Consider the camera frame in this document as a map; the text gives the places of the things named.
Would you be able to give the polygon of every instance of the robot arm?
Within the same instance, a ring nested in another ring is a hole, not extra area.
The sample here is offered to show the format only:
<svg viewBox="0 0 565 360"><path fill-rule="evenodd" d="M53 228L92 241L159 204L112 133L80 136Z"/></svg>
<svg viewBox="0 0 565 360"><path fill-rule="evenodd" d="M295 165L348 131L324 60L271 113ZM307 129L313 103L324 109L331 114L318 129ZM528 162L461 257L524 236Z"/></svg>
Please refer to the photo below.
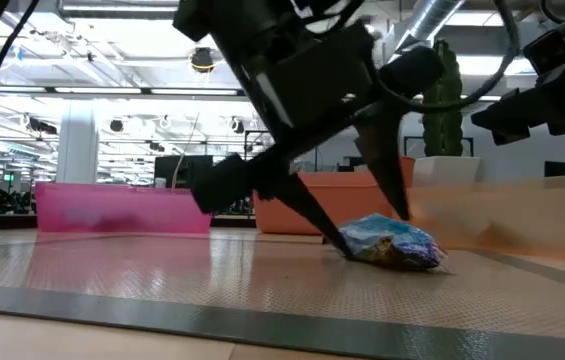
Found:
<svg viewBox="0 0 565 360"><path fill-rule="evenodd" d="M472 116L491 130L497 145L530 136L529 128L547 124L551 135L565 134L565 22L527 45L524 56L538 74L533 89L519 89Z"/></svg>
<svg viewBox="0 0 565 360"><path fill-rule="evenodd" d="M320 13L337 2L297 5ZM361 3L352 0L349 9ZM254 190L264 199L278 198L350 256L335 225L298 176L290 174L289 163L353 125L360 134L356 145L362 157L391 205L408 220L398 131L409 109L385 96L369 71L374 40L364 25L344 27L344 19L328 34L318 35L306 29L306 22L288 1L180 3L174 26L194 41L207 34L214 38L275 139L275 145L248 162L236 154L219 163L194 184L193 195L205 212L226 207ZM383 66L379 76L383 85L411 98L443 71L432 50L418 48Z"/></svg>

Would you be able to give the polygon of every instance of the cactus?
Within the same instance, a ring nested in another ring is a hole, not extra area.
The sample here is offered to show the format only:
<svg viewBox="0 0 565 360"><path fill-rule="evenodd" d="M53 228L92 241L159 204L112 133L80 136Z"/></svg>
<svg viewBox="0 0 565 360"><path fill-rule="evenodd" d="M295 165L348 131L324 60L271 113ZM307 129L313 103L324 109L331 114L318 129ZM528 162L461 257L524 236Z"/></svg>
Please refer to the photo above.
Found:
<svg viewBox="0 0 565 360"><path fill-rule="evenodd" d="M433 50L444 64L445 73L438 82L424 92L424 103L440 103L460 100L462 79L460 66L455 53L444 40L436 40ZM425 114L424 153L426 156L461 156L462 155L462 113L451 111L443 114Z"/></svg>

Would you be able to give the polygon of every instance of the white planter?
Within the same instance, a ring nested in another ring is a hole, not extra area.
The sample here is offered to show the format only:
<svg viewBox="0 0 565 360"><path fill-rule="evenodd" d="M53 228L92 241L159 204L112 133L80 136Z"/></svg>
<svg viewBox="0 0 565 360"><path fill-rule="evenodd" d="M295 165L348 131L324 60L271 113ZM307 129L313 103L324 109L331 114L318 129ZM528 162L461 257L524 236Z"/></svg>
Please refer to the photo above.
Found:
<svg viewBox="0 0 565 360"><path fill-rule="evenodd" d="M478 179L480 162L476 157L431 156L415 160L413 186L459 185Z"/></svg>

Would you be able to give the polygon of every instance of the pink bin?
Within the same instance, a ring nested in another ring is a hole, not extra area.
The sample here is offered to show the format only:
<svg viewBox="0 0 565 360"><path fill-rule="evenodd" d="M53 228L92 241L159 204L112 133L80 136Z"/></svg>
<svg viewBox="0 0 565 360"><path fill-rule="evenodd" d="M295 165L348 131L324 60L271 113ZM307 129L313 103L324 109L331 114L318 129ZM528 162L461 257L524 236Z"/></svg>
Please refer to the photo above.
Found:
<svg viewBox="0 0 565 360"><path fill-rule="evenodd" d="M41 232L205 233L211 226L183 189L39 183L35 196Z"/></svg>

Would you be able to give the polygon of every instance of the blue snack bag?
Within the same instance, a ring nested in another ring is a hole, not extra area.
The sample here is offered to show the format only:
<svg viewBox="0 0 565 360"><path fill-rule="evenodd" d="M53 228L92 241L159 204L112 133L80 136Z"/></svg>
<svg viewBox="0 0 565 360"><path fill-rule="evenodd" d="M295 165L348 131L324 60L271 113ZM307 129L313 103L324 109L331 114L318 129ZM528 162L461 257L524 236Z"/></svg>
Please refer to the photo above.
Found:
<svg viewBox="0 0 565 360"><path fill-rule="evenodd" d="M381 267L428 270L446 258L431 235L380 214L349 222L340 232L356 259Z"/></svg>

